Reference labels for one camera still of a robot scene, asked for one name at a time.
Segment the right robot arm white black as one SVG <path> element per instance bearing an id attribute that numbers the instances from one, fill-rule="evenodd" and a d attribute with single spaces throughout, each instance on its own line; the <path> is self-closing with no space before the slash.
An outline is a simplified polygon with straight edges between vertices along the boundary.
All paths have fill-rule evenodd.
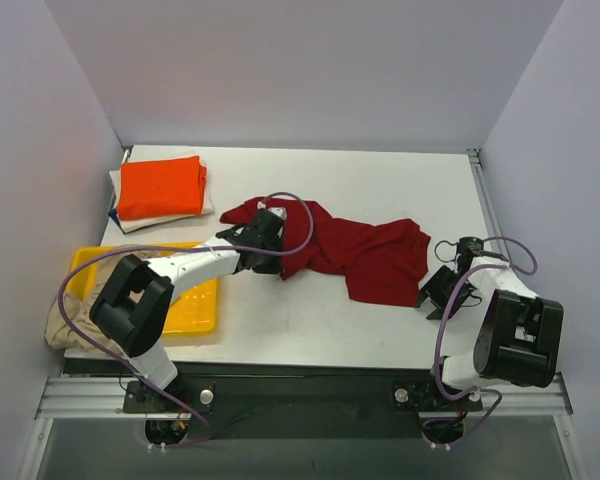
<path id="1" fill-rule="evenodd" d="M 532 267 L 525 270 L 486 250 L 491 240 L 460 238 L 453 244 L 454 258 L 445 261 L 417 294 L 416 305 L 430 302 L 434 310 L 427 318 L 439 322 L 433 377 L 422 386 L 424 399 L 435 408 L 495 385 L 545 388 L 555 376 L 564 308 L 519 278 L 536 273 L 534 256 Z M 474 347 L 443 356 L 446 326 L 474 293 L 487 305 Z"/>

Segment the dark red t shirt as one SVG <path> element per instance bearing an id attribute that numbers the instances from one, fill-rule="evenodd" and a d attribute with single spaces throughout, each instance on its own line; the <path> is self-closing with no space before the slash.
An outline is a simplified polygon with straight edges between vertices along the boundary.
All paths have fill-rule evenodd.
<path id="1" fill-rule="evenodd" d="M 224 212 L 220 221 L 247 223 L 261 205 L 286 210 L 285 251 L 312 235 L 300 252 L 281 259 L 283 280 L 303 270 L 339 275 L 354 301 L 408 308 L 416 305 L 419 283 L 428 272 L 431 237 L 413 220 L 371 225 L 334 217 L 315 201 L 301 205 L 296 200 L 254 197 Z"/>

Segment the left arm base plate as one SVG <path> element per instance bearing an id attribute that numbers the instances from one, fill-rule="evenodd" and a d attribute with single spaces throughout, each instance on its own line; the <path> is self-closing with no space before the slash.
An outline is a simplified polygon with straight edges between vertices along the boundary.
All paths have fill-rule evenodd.
<path id="1" fill-rule="evenodd" d="M 182 407 L 156 392 L 140 381 L 132 381 L 126 387 L 127 393 L 122 410 L 130 414 L 177 413 Z M 166 391 L 187 406 L 201 414 L 210 413 L 215 396 L 216 383 L 202 382 L 185 378 L 176 380 Z"/>

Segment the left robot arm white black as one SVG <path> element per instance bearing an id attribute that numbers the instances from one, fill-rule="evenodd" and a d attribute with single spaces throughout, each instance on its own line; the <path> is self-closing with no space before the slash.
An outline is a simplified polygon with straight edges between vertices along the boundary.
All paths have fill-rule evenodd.
<path id="1" fill-rule="evenodd" d="M 178 370 L 160 343 L 171 307 L 184 292 L 218 277 L 243 270 L 277 274 L 281 260 L 252 252 L 278 252 L 283 247 L 286 211 L 262 208 L 251 222 L 216 234 L 194 252 L 142 260 L 130 254 L 115 266 L 91 307 L 91 321 L 126 355 L 151 383 L 146 398 L 162 412 L 175 409 L 182 387 Z"/>

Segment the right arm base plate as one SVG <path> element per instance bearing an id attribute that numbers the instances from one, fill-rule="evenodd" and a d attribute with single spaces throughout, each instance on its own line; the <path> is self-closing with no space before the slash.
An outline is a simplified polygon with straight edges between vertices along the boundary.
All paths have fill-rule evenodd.
<path id="1" fill-rule="evenodd" d="M 462 400 L 447 399 L 433 379 L 393 381 L 391 401 L 397 412 L 457 414 L 478 412 L 483 407 L 481 400 L 471 401 L 468 396 Z"/>

